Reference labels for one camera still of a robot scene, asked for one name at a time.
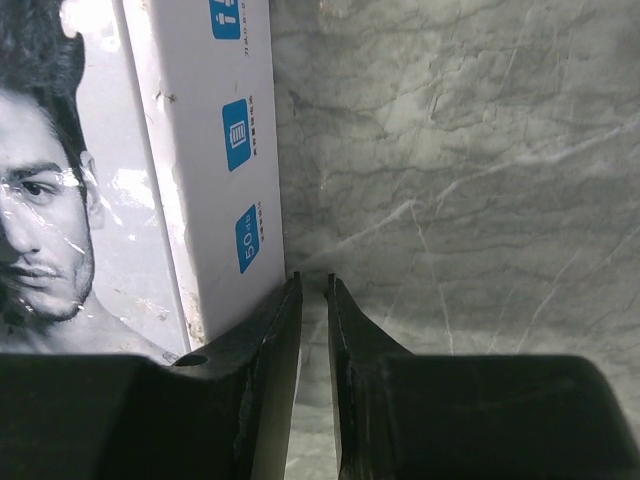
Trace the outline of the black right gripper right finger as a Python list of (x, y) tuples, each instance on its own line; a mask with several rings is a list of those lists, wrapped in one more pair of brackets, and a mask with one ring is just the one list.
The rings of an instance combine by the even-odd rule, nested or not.
[(639, 449), (603, 373), (574, 355), (417, 355), (330, 276), (342, 479), (635, 479)]

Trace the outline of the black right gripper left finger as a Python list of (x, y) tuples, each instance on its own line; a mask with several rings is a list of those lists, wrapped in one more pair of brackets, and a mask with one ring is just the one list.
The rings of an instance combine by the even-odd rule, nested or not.
[(3, 355), (2, 477), (282, 478), (302, 301), (293, 277), (170, 366), (132, 355)]

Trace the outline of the white clipper kit box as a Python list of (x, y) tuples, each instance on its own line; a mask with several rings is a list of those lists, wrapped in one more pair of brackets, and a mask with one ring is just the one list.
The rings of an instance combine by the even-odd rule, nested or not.
[(285, 277), (265, 1), (1, 5), (1, 349), (170, 364)]

